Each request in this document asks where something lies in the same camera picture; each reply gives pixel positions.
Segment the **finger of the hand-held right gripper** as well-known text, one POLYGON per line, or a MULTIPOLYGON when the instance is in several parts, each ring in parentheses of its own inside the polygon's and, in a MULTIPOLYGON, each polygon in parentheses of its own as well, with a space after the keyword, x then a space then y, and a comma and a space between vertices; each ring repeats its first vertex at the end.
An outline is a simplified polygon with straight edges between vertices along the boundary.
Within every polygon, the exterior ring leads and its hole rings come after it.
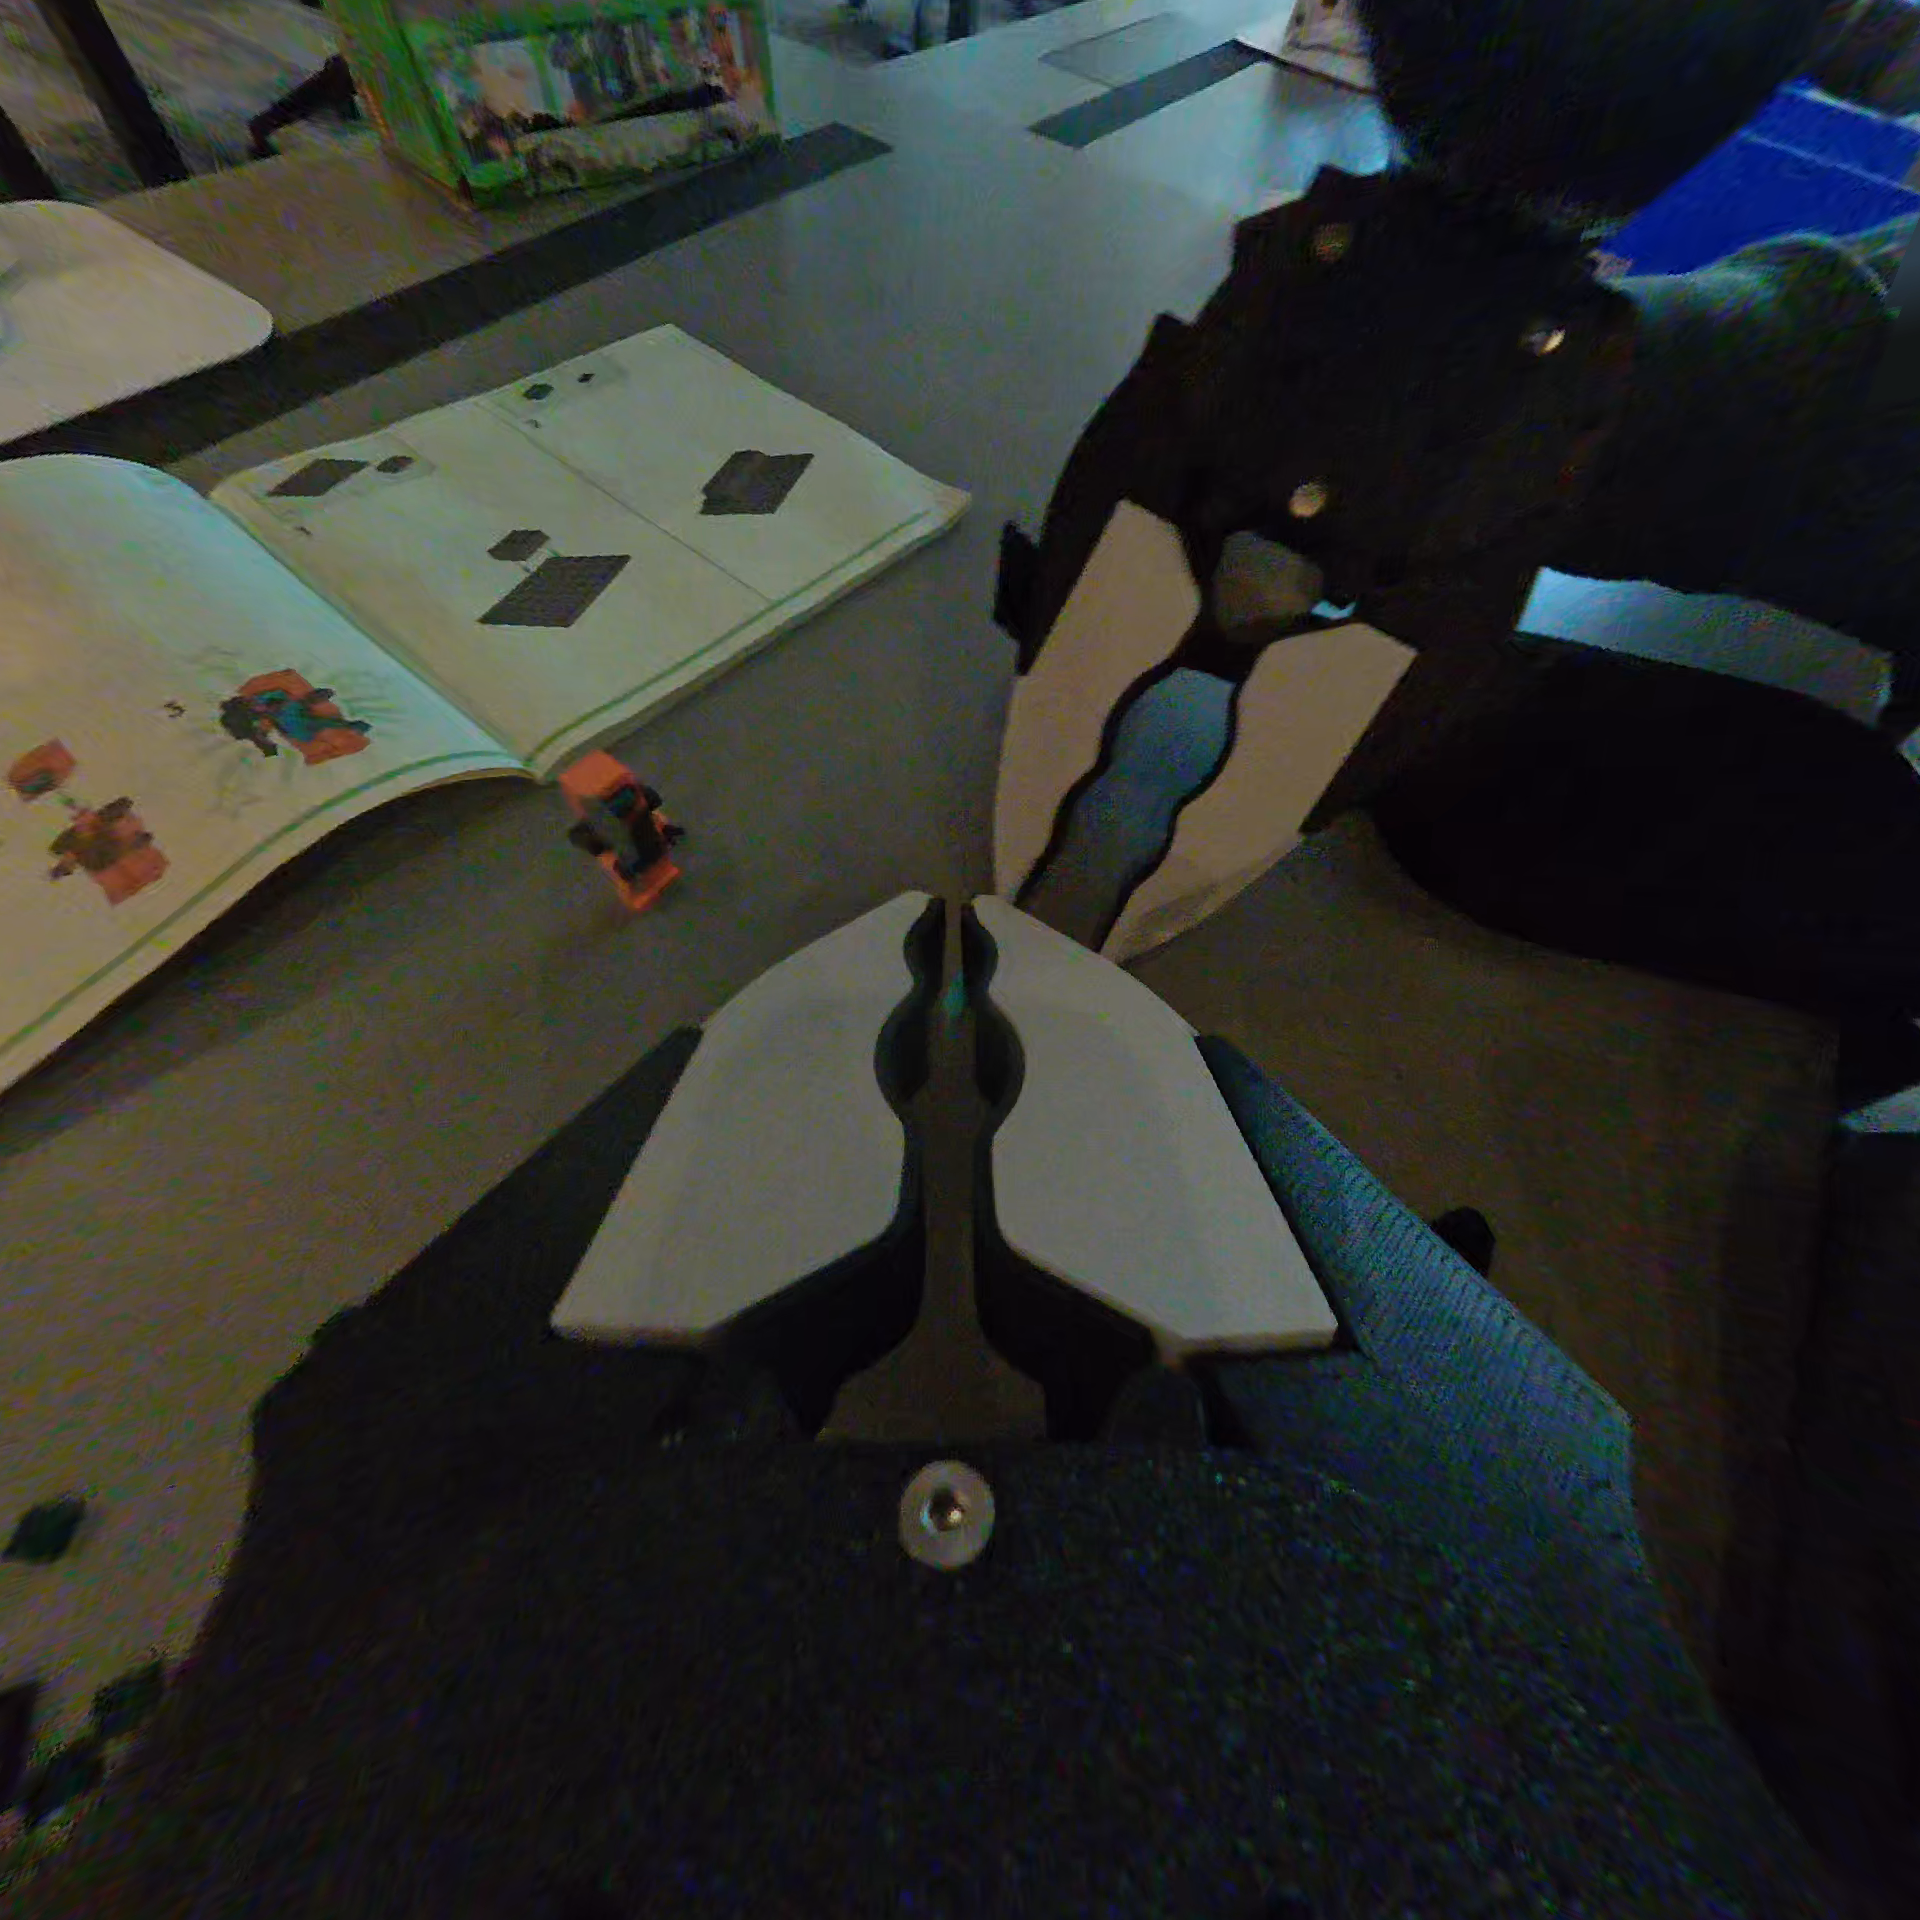
POLYGON ((1171 943, 1289 858, 1414 661, 1363 621, 1263 646, 1231 695, 1213 770, 1173 812, 1164 854, 1107 932, 1107 957, 1171 943))
POLYGON ((1062 607, 1015 675, 991 807, 991 885, 1019 901, 1099 772, 1111 719, 1159 675, 1203 612, 1181 532, 1123 500, 1062 607))

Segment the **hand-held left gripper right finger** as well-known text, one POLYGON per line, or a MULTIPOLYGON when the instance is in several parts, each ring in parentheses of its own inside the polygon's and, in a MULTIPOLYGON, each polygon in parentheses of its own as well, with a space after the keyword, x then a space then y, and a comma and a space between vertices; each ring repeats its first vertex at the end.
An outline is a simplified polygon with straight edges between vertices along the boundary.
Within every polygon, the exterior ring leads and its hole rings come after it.
POLYGON ((1328 1350, 1336 1310, 1196 1028, 995 896, 964 936, 990 1106, 975 1301, 1000 1350, 1037 1357, 1070 1325, 1159 1357, 1328 1350))

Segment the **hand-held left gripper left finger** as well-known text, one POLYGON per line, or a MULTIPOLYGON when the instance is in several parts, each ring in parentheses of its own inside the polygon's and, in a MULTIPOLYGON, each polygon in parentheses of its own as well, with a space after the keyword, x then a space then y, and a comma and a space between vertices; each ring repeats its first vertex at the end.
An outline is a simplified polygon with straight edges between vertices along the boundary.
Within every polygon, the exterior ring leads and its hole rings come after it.
POLYGON ((688 1346, 899 1220, 944 901, 899 893, 788 952, 700 1031, 548 1325, 688 1346))

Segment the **white instruction booklet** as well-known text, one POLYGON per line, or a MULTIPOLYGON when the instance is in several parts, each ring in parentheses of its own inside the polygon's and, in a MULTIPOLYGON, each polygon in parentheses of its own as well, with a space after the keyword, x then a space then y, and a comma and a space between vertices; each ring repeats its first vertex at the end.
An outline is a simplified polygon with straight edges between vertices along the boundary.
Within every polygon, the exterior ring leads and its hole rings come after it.
POLYGON ((678 326, 211 493, 4 462, 4 1091, 325 837, 552 781, 966 510, 678 326))

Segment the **green toy brick box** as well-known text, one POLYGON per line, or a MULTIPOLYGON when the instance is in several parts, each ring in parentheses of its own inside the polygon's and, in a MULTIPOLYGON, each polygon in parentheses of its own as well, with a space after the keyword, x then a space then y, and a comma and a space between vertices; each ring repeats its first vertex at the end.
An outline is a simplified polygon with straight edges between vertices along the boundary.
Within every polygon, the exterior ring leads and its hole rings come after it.
POLYGON ((385 156, 470 207, 700 174, 781 140, 764 5, 326 2, 385 156))

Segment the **pile of toy bricks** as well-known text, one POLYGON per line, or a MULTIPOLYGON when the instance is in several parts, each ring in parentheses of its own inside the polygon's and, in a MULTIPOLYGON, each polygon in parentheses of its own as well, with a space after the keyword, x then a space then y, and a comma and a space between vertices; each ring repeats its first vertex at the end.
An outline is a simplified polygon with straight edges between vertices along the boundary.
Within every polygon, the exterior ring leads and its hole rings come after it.
POLYGON ((125 1527, 91 1492, 59 1491, 4 1514, 4 1839, 35 1821, 41 1779, 77 1767, 63 1750, 102 1743, 100 1724, 127 1717, 115 1700, 152 1688, 125 1672, 163 1662, 163 1611, 125 1527))

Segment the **blue plastic bin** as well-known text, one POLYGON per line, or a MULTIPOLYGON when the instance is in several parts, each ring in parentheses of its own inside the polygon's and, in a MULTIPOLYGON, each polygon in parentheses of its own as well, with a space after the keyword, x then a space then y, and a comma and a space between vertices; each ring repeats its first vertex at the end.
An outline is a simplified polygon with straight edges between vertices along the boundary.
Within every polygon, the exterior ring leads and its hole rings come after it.
POLYGON ((1915 213, 1915 117, 1784 87, 1717 154, 1599 243, 1623 276, 1680 275, 1791 232, 1845 238, 1915 213))

